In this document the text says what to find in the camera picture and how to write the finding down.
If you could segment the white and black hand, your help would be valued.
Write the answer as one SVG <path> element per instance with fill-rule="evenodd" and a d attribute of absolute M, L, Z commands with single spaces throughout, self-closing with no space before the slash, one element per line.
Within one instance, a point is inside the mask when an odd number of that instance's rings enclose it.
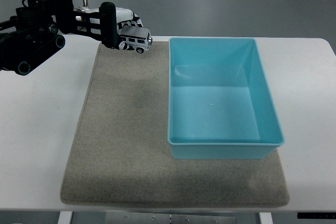
<path fill-rule="evenodd" d="M 86 8 L 86 13 L 97 13 L 98 18 L 90 17 L 92 23 L 101 26 L 102 44 L 107 48 L 117 50 L 134 50 L 122 40 L 118 31 L 124 26 L 143 27 L 140 17 L 130 9 L 116 7 L 112 2 L 104 2 L 99 8 Z"/>

